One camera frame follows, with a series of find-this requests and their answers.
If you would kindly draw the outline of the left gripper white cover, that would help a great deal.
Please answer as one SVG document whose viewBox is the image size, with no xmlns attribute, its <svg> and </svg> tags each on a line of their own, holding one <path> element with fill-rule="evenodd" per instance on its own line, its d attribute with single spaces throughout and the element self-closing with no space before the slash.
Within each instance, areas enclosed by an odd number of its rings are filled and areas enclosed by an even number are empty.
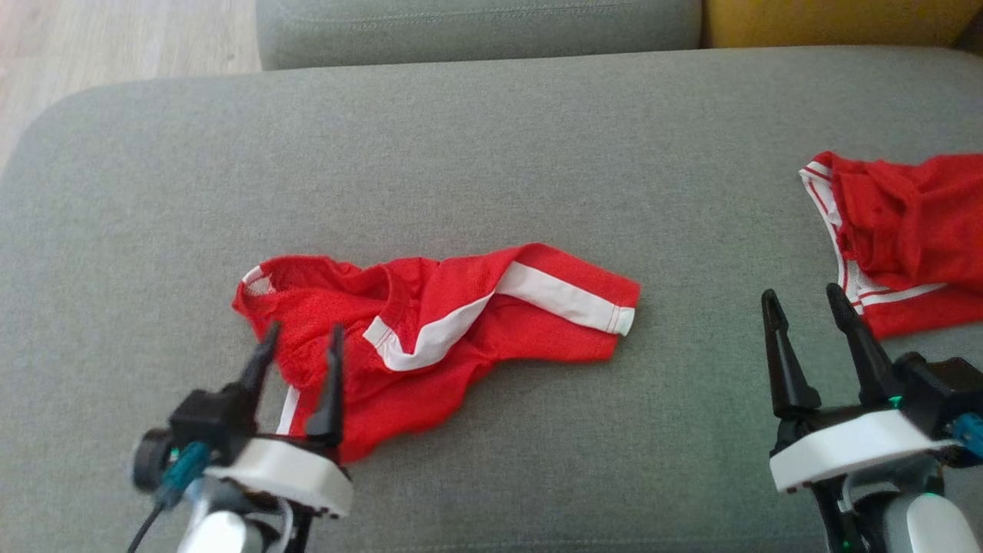
<svg viewBox="0 0 983 553">
<path fill-rule="evenodd" d="M 281 329 L 280 322 L 268 326 L 243 368 L 238 384 L 249 396 L 263 391 Z M 204 551 L 305 552 L 313 522 L 350 514 L 353 482 L 329 451 L 344 436 L 343 360 L 337 323 L 317 409 L 306 420 L 306 437 L 317 445 L 253 438 L 231 465 L 204 470 Z"/>
</svg>

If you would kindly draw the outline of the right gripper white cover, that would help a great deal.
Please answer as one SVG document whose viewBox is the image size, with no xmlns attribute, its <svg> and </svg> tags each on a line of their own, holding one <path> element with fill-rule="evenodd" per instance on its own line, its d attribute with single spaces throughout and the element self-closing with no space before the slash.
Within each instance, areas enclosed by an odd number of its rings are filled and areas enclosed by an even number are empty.
<svg viewBox="0 0 983 553">
<path fill-rule="evenodd" d="M 839 284 L 826 284 L 826 299 L 849 344 L 860 405 L 888 405 L 902 395 L 892 361 Z M 822 412 L 775 290 L 762 294 L 762 314 L 773 415 L 779 420 L 771 475 L 779 492 L 812 493 L 825 550 L 961 550 L 961 509 L 945 497 L 943 475 L 961 454 L 961 420 L 930 434 L 894 406 Z"/>
</svg>

